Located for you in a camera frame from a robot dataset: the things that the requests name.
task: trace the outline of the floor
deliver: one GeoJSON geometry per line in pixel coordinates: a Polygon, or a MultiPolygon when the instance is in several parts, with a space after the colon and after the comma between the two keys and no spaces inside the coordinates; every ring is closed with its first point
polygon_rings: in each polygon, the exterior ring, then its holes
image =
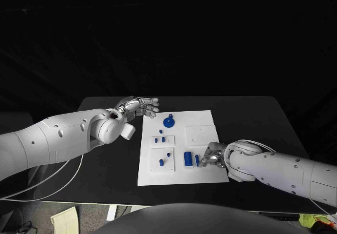
{"type": "MultiPolygon", "coordinates": [[[[38,234],[53,234],[54,229],[50,222],[50,217],[73,206],[76,207],[79,217],[79,233],[90,234],[99,227],[102,227],[107,223],[107,205],[54,203],[41,201],[30,202],[27,204],[22,204],[20,207],[20,210],[22,211],[24,222],[31,221],[33,226],[38,229],[38,234]]],[[[129,210],[130,206],[117,206],[115,217],[117,218],[120,217],[120,215],[128,214],[129,210]]],[[[285,223],[308,231],[298,222],[285,223]]]]}

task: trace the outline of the table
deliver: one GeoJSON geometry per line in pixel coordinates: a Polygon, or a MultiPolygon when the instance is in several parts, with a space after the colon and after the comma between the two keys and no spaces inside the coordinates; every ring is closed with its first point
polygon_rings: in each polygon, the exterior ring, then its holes
{"type": "MultiPolygon", "coordinates": [[[[122,97],[87,97],[79,111],[110,108],[120,99],[122,97]]],[[[159,97],[159,110],[210,110],[221,143],[250,139],[280,153],[308,158],[272,97],[159,97]]],[[[77,176],[67,187],[44,201],[143,206],[188,202],[246,211],[322,213],[306,198],[264,186],[259,181],[238,183],[228,179],[228,183],[136,186],[142,117],[136,117],[129,123],[136,129],[130,140],[119,137],[113,143],[84,154],[77,176]]],[[[64,185],[77,169],[79,160],[80,157],[73,159],[61,172],[38,186],[35,198],[48,195],[64,185]]],[[[51,164],[45,176],[60,166],[61,163],[51,164]]],[[[337,212],[337,208],[318,204],[329,213],[337,212]]]]}

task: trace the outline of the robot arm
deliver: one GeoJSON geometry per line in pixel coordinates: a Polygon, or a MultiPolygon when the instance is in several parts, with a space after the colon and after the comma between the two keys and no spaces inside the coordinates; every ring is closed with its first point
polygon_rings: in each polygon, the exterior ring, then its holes
{"type": "Polygon", "coordinates": [[[158,99],[128,97],[112,109],[77,111],[45,118],[0,135],[0,181],[34,166],[64,162],[120,135],[129,140],[135,115],[155,117],[158,99]]]}
{"type": "Polygon", "coordinates": [[[237,182],[254,181],[337,207],[337,167],[306,158],[262,149],[246,142],[228,145],[210,143],[201,159],[227,167],[227,176],[237,182]]]}

